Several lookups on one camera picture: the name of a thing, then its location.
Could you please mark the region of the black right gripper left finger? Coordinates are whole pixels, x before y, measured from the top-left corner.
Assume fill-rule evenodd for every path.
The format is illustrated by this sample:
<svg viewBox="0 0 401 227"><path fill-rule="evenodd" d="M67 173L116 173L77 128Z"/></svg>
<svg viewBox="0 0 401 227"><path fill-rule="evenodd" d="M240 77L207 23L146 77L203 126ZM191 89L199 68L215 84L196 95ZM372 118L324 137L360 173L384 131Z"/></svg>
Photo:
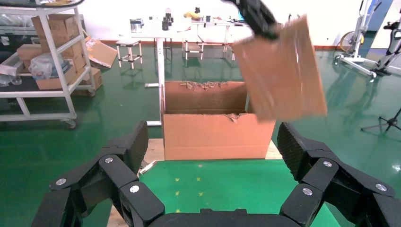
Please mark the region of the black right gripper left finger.
<svg viewBox="0 0 401 227"><path fill-rule="evenodd" d="M80 227L99 203L110 200L130 227L148 227L165 214L159 198L139 180L148 148L148 126L109 140L86 163L50 183L32 222L34 227Z"/></svg>

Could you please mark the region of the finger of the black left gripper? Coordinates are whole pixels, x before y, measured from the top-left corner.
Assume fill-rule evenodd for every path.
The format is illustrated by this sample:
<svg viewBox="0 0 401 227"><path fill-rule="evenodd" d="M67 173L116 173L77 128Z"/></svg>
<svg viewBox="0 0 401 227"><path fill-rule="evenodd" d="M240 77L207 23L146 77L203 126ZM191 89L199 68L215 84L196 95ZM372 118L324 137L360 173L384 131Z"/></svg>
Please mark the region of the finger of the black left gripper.
<svg viewBox="0 0 401 227"><path fill-rule="evenodd" d="M255 36L260 36L268 40L277 40L279 34L276 31L276 20L251 20L250 28Z"/></svg>

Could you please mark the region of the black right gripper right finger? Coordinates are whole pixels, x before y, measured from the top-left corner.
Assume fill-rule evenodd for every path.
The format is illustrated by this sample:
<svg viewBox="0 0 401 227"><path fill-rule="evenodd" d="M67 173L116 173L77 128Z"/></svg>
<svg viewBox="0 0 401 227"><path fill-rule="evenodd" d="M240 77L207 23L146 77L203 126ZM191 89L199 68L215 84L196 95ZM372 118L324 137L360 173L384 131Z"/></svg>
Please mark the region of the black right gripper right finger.
<svg viewBox="0 0 401 227"><path fill-rule="evenodd" d="M313 222L323 203L357 227L398 227L401 201L388 184L342 162L323 142L301 136L288 122L279 126L277 148L297 187L280 214L300 226Z"/></svg>

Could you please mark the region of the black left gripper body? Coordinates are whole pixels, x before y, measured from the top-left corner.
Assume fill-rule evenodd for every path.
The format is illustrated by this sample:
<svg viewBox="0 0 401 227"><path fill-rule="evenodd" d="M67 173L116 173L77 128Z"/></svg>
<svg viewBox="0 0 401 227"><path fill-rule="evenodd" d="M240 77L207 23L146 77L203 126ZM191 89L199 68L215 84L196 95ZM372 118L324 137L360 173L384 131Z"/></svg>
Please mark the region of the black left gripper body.
<svg viewBox="0 0 401 227"><path fill-rule="evenodd" d="M233 3L249 25L268 26L277 21L262 0L226 0Z"/></svg>

